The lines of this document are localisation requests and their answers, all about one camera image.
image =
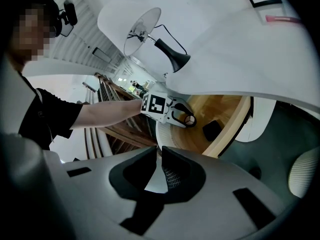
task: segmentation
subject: person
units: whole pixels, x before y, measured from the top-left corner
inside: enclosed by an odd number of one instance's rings
[[[145,89],[140,85],[138,84],[136,81],[130,81],[130,83],[132,84],[133,87],[141,90],[141,91],[144,91]]]
[[[144,95],[147,93],[147,91],[146,90],[137,90],[136,91],[136,94],[141,98],[141,99],[143,99],[143,97],[144,97]]]
[[[42,55],[57,32],[58,5],[53,0],[34,0],[20,12],[6,50],[6,56],[22,79],[36,94],[21,123],[19,134],[34,140],[42,149],[57,136],[69,138],[73,129],[105,127],[138,115],[141,100],[104,101],[75,104],[63,101],[44,89],[35,89],[23,77],[28,61]]]

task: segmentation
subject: wooden railing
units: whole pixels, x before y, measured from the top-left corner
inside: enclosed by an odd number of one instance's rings
[[[136,96],[126,92],[114,84],[112,80],[98,73],[95,76],[99,79],[100,89],[98,91],[99,102],[104,101],[130,101],[137,99]],[[143,114],[133,116],[127,120],[99,128],[106,133],[107,140],[114,155],[145,148],[157,146],[157,140],[151,136],[147,117]]]

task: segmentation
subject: forearm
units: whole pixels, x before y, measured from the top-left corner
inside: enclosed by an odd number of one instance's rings
[[[105,127],[140,114],[142,100],[104,101],[83,105],[71,129]]]

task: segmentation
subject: white lampshade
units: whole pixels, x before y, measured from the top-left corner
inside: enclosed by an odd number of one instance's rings
[[[144,43],[137,37],[127,39],[130,31],[145,31],[147,38],[156,26],[161,15],[158,7],[149,6],[131,1],[111,1],[99,13],[98,27],[113,44],[129,56]]]

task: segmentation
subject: headset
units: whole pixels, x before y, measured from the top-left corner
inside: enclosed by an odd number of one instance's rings
[[[67,37],[78,23],[75,5],[70,0],[64,1],[64,9],[61,10],[54,0],[34,0],[33,3],[42,5],[44,13],[49,16],[51,38],[60,34]]]

